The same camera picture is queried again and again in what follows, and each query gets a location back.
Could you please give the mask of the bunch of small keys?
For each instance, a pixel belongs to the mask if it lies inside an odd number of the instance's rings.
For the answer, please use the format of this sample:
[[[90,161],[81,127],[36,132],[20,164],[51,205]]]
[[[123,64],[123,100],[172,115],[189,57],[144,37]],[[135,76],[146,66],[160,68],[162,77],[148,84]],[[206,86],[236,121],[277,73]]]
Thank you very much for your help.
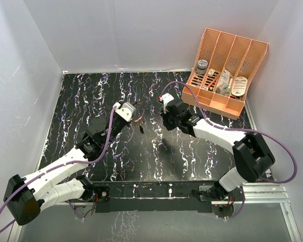
[[[134,122],[133,126],[135,128],[138,128],[141,134],[144,134],[144,128],[143,128],[142,120],[137,120],[136,122]]]

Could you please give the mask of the silver metal keyring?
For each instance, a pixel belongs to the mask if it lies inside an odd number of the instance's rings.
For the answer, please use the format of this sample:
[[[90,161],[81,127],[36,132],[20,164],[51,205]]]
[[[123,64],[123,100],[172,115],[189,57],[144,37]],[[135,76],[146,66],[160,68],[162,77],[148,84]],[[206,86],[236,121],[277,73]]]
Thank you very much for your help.
[[[144,117],[144,108],[141,108],[141,109],[137,110],[137,114],[135,114],[135,116],[133,118],[133,122],[137,123],[137,122],[141,121],[143,117]]]

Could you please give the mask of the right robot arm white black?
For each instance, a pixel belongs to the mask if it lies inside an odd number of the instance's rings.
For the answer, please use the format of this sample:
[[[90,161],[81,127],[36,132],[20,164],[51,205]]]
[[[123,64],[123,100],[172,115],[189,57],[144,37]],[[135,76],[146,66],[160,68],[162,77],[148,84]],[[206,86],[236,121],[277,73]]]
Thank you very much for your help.
[[[159,102],[162,104],[163,125],[167,130],[178,128],[185,134],[215,143],[233,155],[235,167],[207,191],[200,192],[201,196],[227,200],[235,188],[256,182],[275,163],[275,157],[261,134],[230,131],[211,123],[208,118],[191,114],[187,104],[170,94],[159,97]]]

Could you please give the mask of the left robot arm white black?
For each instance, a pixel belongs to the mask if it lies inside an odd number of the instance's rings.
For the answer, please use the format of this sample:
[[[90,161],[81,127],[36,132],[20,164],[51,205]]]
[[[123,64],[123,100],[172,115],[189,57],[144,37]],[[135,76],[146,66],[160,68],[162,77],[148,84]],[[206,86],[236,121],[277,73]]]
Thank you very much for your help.
[[[92,183],[84,176],[68,182],[64,179],[99,162],[121,130],[130,124],[132,114],[124,109],[112,111],[110,119],[98,116],[90,121],[86,133],[67,154],[37,172],[8,181],[4,207],[18,225],[33,221],[41,211],[71,199],[89,201],[93,198]]]

